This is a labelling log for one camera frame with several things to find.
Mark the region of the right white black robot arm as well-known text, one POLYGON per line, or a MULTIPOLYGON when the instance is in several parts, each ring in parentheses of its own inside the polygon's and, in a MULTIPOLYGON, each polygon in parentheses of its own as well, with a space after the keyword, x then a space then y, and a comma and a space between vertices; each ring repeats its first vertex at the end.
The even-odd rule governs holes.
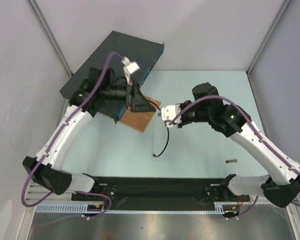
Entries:
POLYGON ((266 170, 262 176, 230 174, 220 188, 221 197, 232 201, 239 195, 263 196, 281 208, 292 203, 300 193, 300 163, 271 142, 241 107, 219 96, 215 86, 199 84, 192 94, 194 101, 176 105, 172 124, 181 128, 190 123, 208 123, 243 147, 266 170))

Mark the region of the dark grey network switch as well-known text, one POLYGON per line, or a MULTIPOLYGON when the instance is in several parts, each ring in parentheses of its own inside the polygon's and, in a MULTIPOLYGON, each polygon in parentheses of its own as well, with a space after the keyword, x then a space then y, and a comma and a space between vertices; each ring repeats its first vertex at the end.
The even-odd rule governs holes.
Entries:
MULTIPOLYGON (((79 89, 86 89, 87 95, 89 95, 102 73, 106 58, 111 52, 116 52, 137 62, 140 69, 132 74, 131 78, 141 87, 164 53, 164 49, 164 43, 149 41, 113 30, 59 92, 67 100, 70 100, 75 91, 79 89)), ((113 56, 97 92, 101 91, 102 87, 106 87, 107 84, 108 87, 110 85, 123 87, 126 81, 124 77, 121 60, 117 56, 113 56)), ((98 112, 112 118, 115 123, 121 120, 126 111, 125 99, 124 101, 105 99, 98 103, 103 104, 98 112)))

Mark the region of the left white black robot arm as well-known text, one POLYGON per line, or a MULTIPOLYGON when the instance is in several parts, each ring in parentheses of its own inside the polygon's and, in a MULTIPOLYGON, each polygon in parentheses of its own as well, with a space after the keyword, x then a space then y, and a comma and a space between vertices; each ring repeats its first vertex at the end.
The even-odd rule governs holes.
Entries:
POLYGON ((23 167, 32 174, 32 180, 56 195, 62 195, 67 190, 82 191, 89 200, 95 200, 100 195, 100 187, 92 177, 86 174, 76 176, 63 171, 63 165, 76 135, 90 122, 107 101, 124 105, 133 113, 154 113, 156 108, 141 93, 139 85, 131 79, 131 75, 139 70, 136 62, 123 67, 125 84, 115 83, 114 70, 106 70, 101 84, 96 91, 102 70, 91 67, 88 77, 82 81, 73 93, 66 108, 62 122, 46 145, 35 157, 27 156, 23 167))

